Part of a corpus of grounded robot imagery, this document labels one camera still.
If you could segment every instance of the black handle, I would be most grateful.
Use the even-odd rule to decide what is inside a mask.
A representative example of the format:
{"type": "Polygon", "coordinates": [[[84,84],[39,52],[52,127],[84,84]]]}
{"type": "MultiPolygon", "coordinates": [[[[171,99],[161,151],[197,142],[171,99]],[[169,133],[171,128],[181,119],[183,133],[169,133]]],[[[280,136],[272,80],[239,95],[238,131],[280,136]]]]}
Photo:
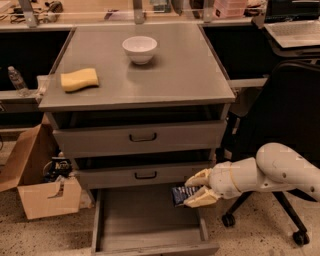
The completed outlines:
{"type": "Polygon", "coordinates": [[[155,179],[157,177],[158,173],[157,172],[154,172],[154,174],[152,176],[138,176],[138,174],[135,172],[134,173],[134,177],[137,179],[137,180],[151,180],[151,179],[155,179]]]}
{"type": "Polygon", "coordinates": [[[157,133],[153,133],[153,135],[150,137],[150,138],[141,138],[141,139],[138,139],[138,138],[134,138],[132,134],[129,134],[129,139],[130,141],[132,142],[144,142],[144,141],[154,141],[157,139],[157,133]]]}

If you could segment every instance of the chair backrest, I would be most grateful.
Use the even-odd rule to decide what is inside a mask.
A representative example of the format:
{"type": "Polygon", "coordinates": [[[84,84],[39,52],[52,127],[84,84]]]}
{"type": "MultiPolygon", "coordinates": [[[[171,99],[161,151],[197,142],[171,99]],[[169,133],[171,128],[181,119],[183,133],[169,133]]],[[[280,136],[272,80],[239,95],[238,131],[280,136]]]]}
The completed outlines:
{"type": "Polygon", "coordinates": [[[268,142],[291,147],[320,167],[320,66],[279,63],[237,130],[232,161],[268,142]]]}

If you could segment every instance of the chair leg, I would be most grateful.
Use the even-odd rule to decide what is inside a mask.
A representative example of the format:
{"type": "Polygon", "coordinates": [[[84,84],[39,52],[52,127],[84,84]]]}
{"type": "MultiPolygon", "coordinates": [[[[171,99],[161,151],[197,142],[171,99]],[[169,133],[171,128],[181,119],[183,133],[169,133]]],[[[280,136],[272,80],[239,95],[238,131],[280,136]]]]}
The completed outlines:
{"type": "Polygon", "coordinates": [[[225,215],[222,216],[222,222],[225,227],[234,226],[236,223],[233,213],[243,204],[244,201],[252,194],[252,191],[243,193],[229,208],[225,215]]]}
{"type": "Polygon", "coordinates": [[[294,224],[299,229],[299,231],[293,233],[293,239],[295,243],[299,246],[308,244],[310,242],[309,236],[307,234],[308,230],[303,224],[303,222],[301,221],[301,219],[299,218],[298,214],[293,209],[292,205],[290,204],[290,202],[288,201],[284,193],[283,192],[272,192],[272,193],[276,197],[278,202],[281,204],[283,209],[287,212],[289,217],[292,219],[294,224]]]}

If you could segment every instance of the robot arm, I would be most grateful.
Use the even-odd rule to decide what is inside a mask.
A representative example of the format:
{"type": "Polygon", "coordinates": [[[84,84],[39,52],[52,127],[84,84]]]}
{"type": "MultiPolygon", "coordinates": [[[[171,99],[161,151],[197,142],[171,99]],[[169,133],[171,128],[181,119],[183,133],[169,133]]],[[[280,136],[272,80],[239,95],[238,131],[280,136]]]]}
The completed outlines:
{"type": "Polygon", "coordinates": [[[262,146],[256,159],[224,162],[191,177],[185,186],[202,186],[184,201],[189,207],[239,197],[243,192],[298,188],[320,201],[320,171],[294,150],[279,143],[262,146]]]}

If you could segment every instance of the laptop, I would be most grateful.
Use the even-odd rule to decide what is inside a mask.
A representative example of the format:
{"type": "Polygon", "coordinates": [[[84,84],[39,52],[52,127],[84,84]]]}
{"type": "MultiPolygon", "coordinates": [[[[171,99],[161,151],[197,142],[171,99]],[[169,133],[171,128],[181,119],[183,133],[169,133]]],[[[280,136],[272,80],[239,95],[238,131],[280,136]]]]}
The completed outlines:
{"type": "Polygon", "coordinates": [[[320,0],[268,0],[264,27],[282,48],[320,45],[320,0]]]}

